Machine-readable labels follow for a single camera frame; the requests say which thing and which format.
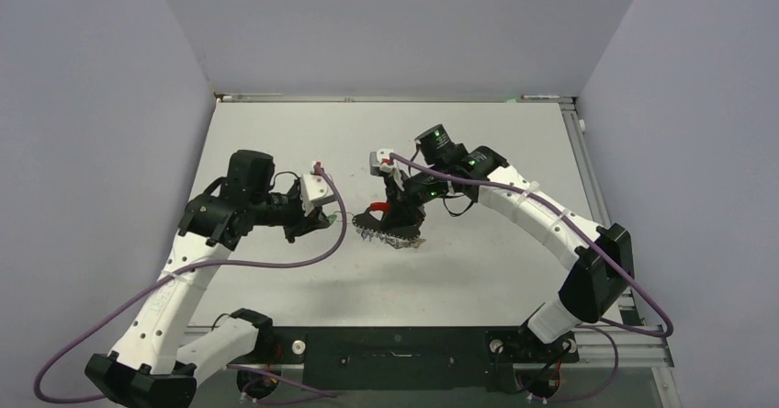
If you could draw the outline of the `metal key holder red handle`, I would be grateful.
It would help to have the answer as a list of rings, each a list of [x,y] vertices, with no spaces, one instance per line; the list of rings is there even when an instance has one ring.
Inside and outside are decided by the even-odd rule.
[[[417,249],[426,240],[421,236],[423,209],[395,202],[373,202],[352,218],[360,237],[378,241],[396,250]]]

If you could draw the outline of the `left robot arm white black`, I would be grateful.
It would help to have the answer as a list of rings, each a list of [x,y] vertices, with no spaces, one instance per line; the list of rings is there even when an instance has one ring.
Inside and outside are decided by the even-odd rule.
[[[224,327],[189,344],[187,327],[221,266],[256,227],[280,227],[288,242],[326,229],[322,211],[336,197],[322,165],[314,162],[286,192],[273,189],[272,155],[239,150],[225,176],[215,179],[185,207],[164,268],[132,324],[108,353],[93,355],[85,375],[110,401],[124,407],[187,407],[198,387],[245,356],[272,354],[271,318],[239,309]]]

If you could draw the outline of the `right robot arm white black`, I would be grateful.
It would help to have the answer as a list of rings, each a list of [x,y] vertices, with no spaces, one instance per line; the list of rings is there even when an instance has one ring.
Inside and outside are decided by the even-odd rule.
[[[395,246],[417,242],[425,204],[462,195],[532,236],[568,275],[556,297],[523,323],[518,338],[526,357],[541,360],[575,326],[599,322],[634,279],[624,227],[605,227],[562,206],[492,148],[470,151],[453,142],[442,125],[421,133],[415,144],[424,159],[415,175],[401,169],[391,149],[371,153],[370,173],[383,180],[386,200],[371,204],[354,222]]]

